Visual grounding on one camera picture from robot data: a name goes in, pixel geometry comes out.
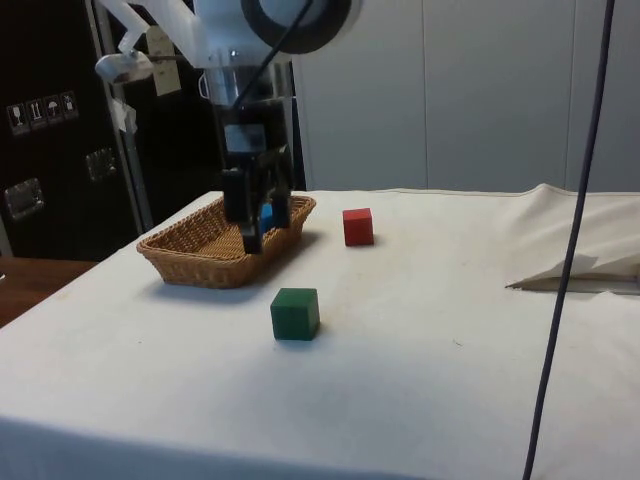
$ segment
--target wooden floor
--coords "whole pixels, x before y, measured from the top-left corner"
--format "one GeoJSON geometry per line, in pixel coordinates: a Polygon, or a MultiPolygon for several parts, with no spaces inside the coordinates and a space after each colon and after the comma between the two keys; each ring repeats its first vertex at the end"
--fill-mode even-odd
{"type": "Polygon", "coordinates": [[[96,265],[94,262],[0,257],[0,328],[96,265]]]}

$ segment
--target green cube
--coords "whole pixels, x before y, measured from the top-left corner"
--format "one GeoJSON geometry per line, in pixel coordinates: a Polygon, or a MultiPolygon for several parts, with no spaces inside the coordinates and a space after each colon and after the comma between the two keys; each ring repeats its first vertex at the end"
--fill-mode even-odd
{"type": "Polygon", "coordinates": [[[277,340],[313,340],[320,325],[315,288],[281,288],[271,303],[273,336],[277,340]]]}

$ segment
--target red cube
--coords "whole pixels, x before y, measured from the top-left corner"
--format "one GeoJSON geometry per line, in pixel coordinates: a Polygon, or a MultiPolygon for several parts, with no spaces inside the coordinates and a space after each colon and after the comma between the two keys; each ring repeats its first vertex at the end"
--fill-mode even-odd
{"type": "Polygon", "coordinates": [[[344,223],[344,244],[347,247],[373,245],[373,220],[371,209],[345,210],[342,212],[344,223]]]}

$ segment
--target wicker basket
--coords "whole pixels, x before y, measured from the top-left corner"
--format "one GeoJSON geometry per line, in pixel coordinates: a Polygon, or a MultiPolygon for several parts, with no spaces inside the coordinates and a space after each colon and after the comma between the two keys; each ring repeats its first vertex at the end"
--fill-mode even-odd
{"type": "Polygon", "coordinates": [[[291,197],[291,226],[267,232],[261,255],[244,253],[238,227],[224,218],[222,199],[145,238],[137,249],[166,283],[236,288],[300,239],[302,225],[315,205],[312,198],[291,197]]]}

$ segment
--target black ring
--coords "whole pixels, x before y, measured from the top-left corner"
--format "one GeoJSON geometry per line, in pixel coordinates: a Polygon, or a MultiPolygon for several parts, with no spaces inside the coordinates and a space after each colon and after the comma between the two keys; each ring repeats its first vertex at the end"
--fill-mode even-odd
{"type": "MultiPolygon", "coordinates": [[[[241,5],[251,29],[263,42],[273,47],[287,30],[287,26],[274,22],[264,12],[260,0],[242,0],[241,5]]],[[[350,11],[351,0],[330,0],[316,20],[291,32],[280,50],[299,55],[324,47],[338,35],[350,11]]]]}

